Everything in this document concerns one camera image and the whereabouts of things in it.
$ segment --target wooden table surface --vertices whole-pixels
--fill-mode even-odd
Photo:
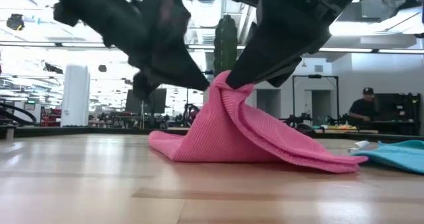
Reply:
[[[346,154],[351,140],[320,140]],[[422,223],[424,177],[334,175],[289,164],[173,163],[146,136],[0,143],[4,224]]]

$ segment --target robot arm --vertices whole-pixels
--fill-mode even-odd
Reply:
[[[282,85],[301,61],[330,38],[329,25],[352,0],[234,0],[257,8],[258,27],[227,79],[232,88],[267,80]],[[116,46],[140,69],[141,99],[160,84],[205,90],[208,81],[191,59],[184,34],[190,19],[182,0],[60,0],[54,18],[79,20]]]

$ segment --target white pillar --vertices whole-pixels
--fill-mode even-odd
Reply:
[[[88,125],[89,96],[89,68],[86,65],[68,64],[65,70],[61,127]]]

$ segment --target black cable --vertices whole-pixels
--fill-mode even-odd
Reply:
[[[5,109],[0,109],[0,115],[4,115],[7,118],[20,123],[21,125],[34,125],[37,122],[37,119],[35,118],[35,116],[33,114],[29,113],[28,111],[25,111],[24,109],[15,107],[13,105],[7,105],[7,104],[4,104],[4,103],[0,103],[0,107],[4,107],[4,108],[8,108],[8,109],[14,109],[15,111],[22,112],[32,120],[32,122],[31,121],[25,121],[24,119],[21,119],[21,118],[17,117],[16,115],[13,115],[12,113],[7,112]]]

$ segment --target black shirt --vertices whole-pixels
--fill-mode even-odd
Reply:
[[[366,101],[364,99],[358,99],[353,104],[349,110],[351,113],[355,113],[358,115],[367,116],[373,119],[377,116],[376,105],[373,101]],[[350,118],[351,125],[355,125],[357,121],[362,121],[361,119],[355,119],[353,117]]]

